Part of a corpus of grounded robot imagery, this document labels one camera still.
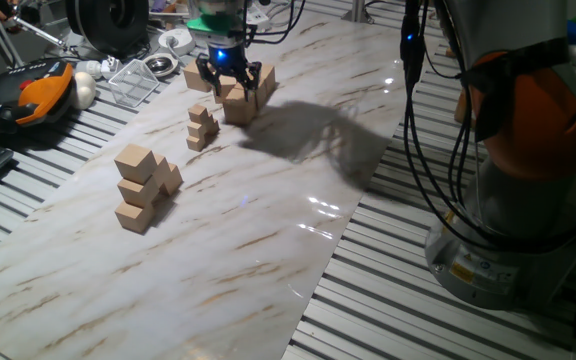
marble surface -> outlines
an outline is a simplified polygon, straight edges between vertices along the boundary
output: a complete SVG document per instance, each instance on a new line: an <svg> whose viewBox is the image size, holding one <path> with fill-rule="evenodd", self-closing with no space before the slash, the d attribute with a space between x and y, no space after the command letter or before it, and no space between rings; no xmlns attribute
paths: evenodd
<svg viewBox="0 0 576 360"><path fill-rule="evenodd" d="M186 110L223 111L178 78L0 246L0 352L281 358L403 114L398 39L304 14L284 43L248 52L276 65L268 106L202 153L186 147ZM128 143L185 180L145 235L113 212Z"/></svg>

wooden cube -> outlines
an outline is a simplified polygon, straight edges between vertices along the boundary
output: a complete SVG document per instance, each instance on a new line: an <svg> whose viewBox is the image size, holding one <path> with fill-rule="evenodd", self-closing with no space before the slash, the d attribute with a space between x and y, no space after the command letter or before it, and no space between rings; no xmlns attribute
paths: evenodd
<svg viewBox="0 0 576 360"><path fill-rule="evenodd" d="M240 126L248 125L252 118L257 115L257 102L255 99L255 93L250 92L248 101L246 101L243 87L237 84L224 102L226 122Z"/></svg>
<svg viewBox="0 0 576 360"><path fill-rule="evenodd" d="M142 185L157 168L152 151L134 144L129 144L117 155L115 164L124 179Z"/></svg>
<svg viewBox="0 0 576 360"><path fill-rule="evenodd" d="M155 161L157 162L157 169L152 177L155 178L157 189L159 189L170 176L170 169L168 168L168 160L163 155L155 154Z"/></svg>
<svg viewBox="0 0 576 360"><path fill-rule="evenodd" d="M275 91L275 67L272 65L262 65L259 74L259 88L257 89L256 101L257 110L260 110L268 102L268 97Z"/></svg>
<svg viewBox="0 0 576 360"><path fill-rule="evenodd" d="M206 145L206 139L196 138L194 136L188 136L186 138L186 143L188 144L188 149L201 151L201 149L204 148L204 145Z"/></svg>
<svg viewBox="0 0 576 360"><path fill-rule="evenodd" d="M219 132L219 121L217 119L212 119L212 124L208 127L208 131L206 131L206 135L212 136Z"/></svg>
<svg viewBox="0 0 576 360"><path fill-rule="evenodd" d="M166 182L164 182L164 185L159 188L159 191L164 195L170 196L174 194L177 189L179 189L179 186L181 186L181 183L184 180L181 177L181 172L179 172L179 167L177 167L177 165L168 164L168 166L170 168L170 176Z"/></svg>
<svg viewBox="0 0 576 360"><path fill-rule="evenodd" d="M231 76L222 75L219 77L219 82L221 83L221 94L217 96L215 90L213 90L213 94L215 95L215 103L223 104L230 91L235 88L235 85L237 85L237 79Z"/></svg>
<svg viewBox="0 0 576 360"><path fill-rule="evenodd" d="M208 125L204 124L197 124L191 122L188 124L188 135L201 139L206 136L206 132L208 131Z"/></svg>
<svg viewBox="0 0 576 360"><path fill-rule="evenodd" d="M275 80L275 67L266 64L261 65L259 77L266 86L266 93L268 93L268 95L272 94L277 87L277 82Z"/></svg>
<svg viewBox="0 0 576 360"><path fill-rule="evenodd" d="M117 187L126 203L138 207L150 205L159 193L159 187L154 176L151 176L144 185L121 179Z"/></svg>
<svg viewBox="0 0 576 360"><path fill-rule="evenodd" d="M199 75L199 68L197 68L197 60L193 60L188 66L184 68L184 78L186 78L186 85L188 89L193 89L201 92L209 92L212 86L205 82L201 75Z"/></svg>
<svg viewBox="0 0 576 360"><path fill-rule="evenodd" d="M115 210L115 215L117 215L121 227L141 234L155 217L155 209L152 204L140 208L123 201Z"/></svg>
<svg viewBox="0 0 576 360"><path fill-rule="evenodd" d="M193 105L190 109L188 109L188 115L190 116L190 121L194 122L195 124L206 124L210 121L210 114L208 113L208 109L205 106L201 106L199 104Z"/></svg>

